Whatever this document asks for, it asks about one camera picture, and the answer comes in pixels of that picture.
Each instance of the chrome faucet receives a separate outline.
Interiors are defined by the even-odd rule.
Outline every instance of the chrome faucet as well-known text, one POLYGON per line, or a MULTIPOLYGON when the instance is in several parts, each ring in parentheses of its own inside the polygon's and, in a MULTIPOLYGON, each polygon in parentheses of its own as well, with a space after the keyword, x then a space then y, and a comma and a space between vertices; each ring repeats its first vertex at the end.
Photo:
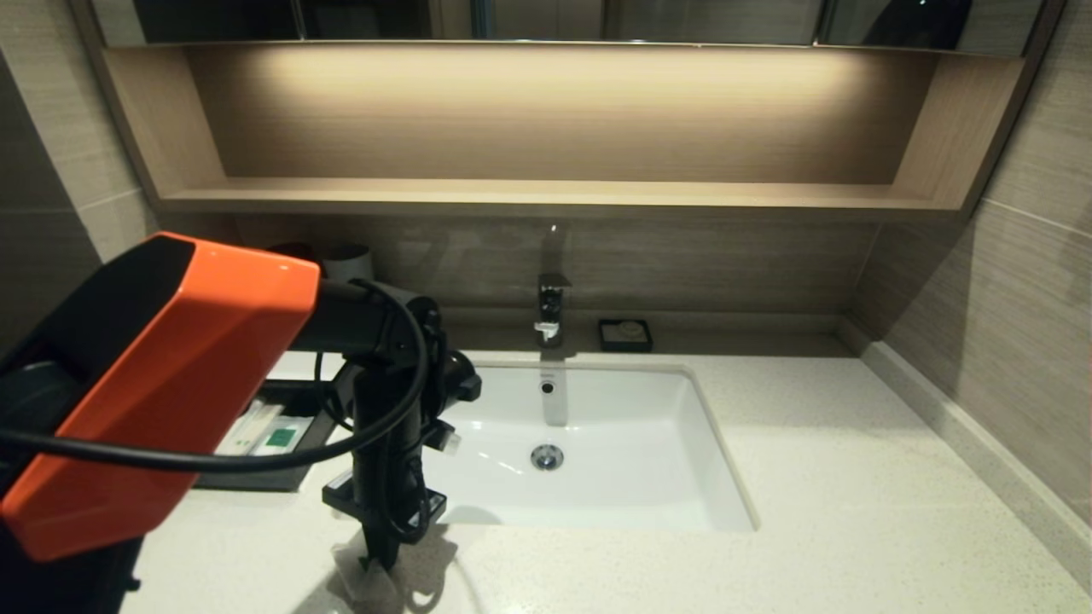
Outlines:
POLYGON ((538 331, 541 347, 559 347, 561 345, 561 298, 565 288, 572 287, 569 280, 560 273, 544 273, 538 275, 538 331))

